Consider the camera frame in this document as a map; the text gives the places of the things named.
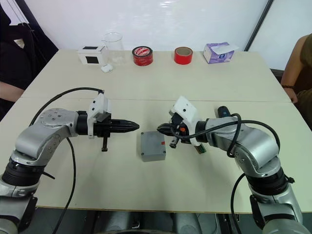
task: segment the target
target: white wall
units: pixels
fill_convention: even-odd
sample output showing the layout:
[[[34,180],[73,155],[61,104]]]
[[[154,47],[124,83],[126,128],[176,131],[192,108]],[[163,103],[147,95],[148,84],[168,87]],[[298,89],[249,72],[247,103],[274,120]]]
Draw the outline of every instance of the white wall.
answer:
[[[275,0],[250,51],[267,64],[284,70],[297,40],[312,33],[312,0]]]
[[[267,0],[26,0],[59,49],[100,43],[123,34],[125,49],[154,50],[228,41],[244,49]]]
[[[28,23],[26,17],[24,16],[23,12],[17,8],[17,5],[14,4],[14,0],[0,0],[0,4],[10,18],[11,23],[10,25],[18,25],[19,23],[26,22]]]

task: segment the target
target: person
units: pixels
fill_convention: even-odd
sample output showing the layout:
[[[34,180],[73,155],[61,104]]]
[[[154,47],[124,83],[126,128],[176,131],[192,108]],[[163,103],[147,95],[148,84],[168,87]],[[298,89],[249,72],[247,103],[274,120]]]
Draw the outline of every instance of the person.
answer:
[[[312,130],[312,34],[297,41],[281,85]]]
[[[32,82],[30,60],[22,48],[8,39],[11,20],[0,6],[0,121]]]

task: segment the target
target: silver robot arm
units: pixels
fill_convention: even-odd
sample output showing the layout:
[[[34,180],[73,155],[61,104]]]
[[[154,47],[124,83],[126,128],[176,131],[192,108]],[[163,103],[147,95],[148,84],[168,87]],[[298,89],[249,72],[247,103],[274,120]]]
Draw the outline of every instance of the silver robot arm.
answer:
[[[219,111],[220,118],[201,121],[197,109],[185,97],[180,97],[169,113],[172,116],[171,124],[160,125],[158,131],[175,137],[170,145],[172,148],[181,140],[182,143],[194,146],[207,142],[228,151],[237,124],[188,139],[188,135],[237,121],[227,108],[222,107],[222,111]],[[279,148],[274,139],[242,123],[231,157],[246,175],[252,192],[250,201],[253,217],[263,234],[310,234],[302,225],[302,213],[290,185],[292,180],[284,174],[278,153]]]
[[[103,137],[107,151],[110,133],[125,133],[139,128],[134,122],[111,119],[109,100],[99,94],[85,111],[50,109],[17,138],[15,150],[0,176],[0,234],[17,234],[27,228],[35,211],[34,197],[41,175],[56,148],[67,137]]]

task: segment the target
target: glass beaker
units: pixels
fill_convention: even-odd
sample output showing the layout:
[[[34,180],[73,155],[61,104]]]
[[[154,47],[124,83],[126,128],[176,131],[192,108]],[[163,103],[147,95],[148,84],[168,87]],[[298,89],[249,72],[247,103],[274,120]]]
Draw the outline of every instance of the glass beaker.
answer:
[[[122,65],[125,62],[125,54],[122,45],[122,34],[107,33],[104,35],[103,42],[105,43],[109,55],[108,63],[112,65]]]

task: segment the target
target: tape roll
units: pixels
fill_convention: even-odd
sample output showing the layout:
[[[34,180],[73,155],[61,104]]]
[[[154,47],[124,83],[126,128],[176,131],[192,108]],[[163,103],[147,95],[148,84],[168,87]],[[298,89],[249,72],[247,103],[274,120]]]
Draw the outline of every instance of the tape roll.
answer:
[[[153,62],[153,50],[147,46],[138,46],[132,50],[133,61],[138,66],[147,66]]]
[[[189,64],[192,61],[193,50],[189,47],[178,47],[175,49],[175,62],[181,65]]]

